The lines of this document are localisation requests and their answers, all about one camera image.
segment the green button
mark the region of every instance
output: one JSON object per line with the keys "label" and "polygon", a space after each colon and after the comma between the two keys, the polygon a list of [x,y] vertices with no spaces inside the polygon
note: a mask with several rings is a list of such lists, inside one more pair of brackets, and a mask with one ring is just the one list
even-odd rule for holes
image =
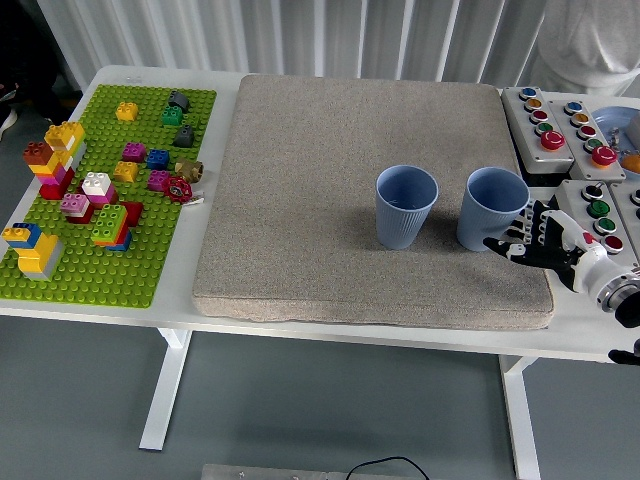
{"label": "green button", "polygon": [[616,224],[610,218],[606,218],[605,217],[605,218],[601,218],[599,220],[596,220],[593,228],[600,235],[608,235],[608,234],[613,233],[613,232],[616,231]]}
{"label": "green button", "polygon": [[589,140],[587,140],[584,144],[584,148],[588,151],[588,152],[592,152],[593,150],[595,150],[598,147],[601,147],[602,145],[604,145],[600,140],[598,140],[597,138],[591,138]]}
{"label": "green button", "polygon": [[538,124],[538,126],[536,127],[536,130],[540,133],[550,132],[553,130],[553,125],[547,122],[542,122]]}
{"label": "green button", "polygon": [[606,217],[611,211],[611,207],[607,202],[595,200],[587,207],[587,213],[593,218]]}

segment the shoe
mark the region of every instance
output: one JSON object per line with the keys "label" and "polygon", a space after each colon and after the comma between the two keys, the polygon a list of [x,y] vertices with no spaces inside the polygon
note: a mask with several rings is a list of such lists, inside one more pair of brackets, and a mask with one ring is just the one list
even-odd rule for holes
{"label": "shoe", "polygon": [[18,120],[18,113],[12,108],[7,118],[2,122],[2,126],[0,126],[0,140],[2,140],[4,131],[16,123],[16,120]]}

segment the person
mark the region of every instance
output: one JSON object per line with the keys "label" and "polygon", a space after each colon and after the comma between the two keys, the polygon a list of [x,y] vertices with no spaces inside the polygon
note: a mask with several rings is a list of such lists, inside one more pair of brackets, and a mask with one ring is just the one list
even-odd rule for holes
{"label": "person", "polygon": [[549,0],[530,84],[620,96],[640,74],[638,0]]}
{"label": "person", "polygon": [[12,102],[31,100],[36,111],[59,125],[69,119],[52,87],[59,72],[51,45],[17,0],[4,0],[0,14],[0,139],[17,120]]}

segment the blue plastic cup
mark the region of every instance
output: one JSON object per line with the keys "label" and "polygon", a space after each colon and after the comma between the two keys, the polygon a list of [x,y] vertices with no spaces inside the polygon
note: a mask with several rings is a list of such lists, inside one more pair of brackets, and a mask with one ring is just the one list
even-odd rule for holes
{"label": "blue plastic cup", "polygon": [[413,243],[438,198],[436,180],[421,168],[396,165],[376,181],[378,241],[392,250]]}
{"label": "blue plastic cup", "polygon": [[473,252],[488,250],[482,241],[500,238],[528,202],[529,187],[517,174],[498,167],[476,170],[462,199],[458,242]]}

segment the gray felt mat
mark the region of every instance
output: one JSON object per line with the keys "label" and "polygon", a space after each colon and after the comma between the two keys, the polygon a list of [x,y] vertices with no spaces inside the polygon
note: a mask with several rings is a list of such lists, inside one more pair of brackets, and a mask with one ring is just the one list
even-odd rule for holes
{"label": "gray felt mat", "polygon": [[[431,172],[415,243],[376,240],[375,180]],[[545,273],[461,247],[467,176],[516,168],[487,85],[248,76],[241,83],[194,282],[205,315],[456,329],[546,326]]]}

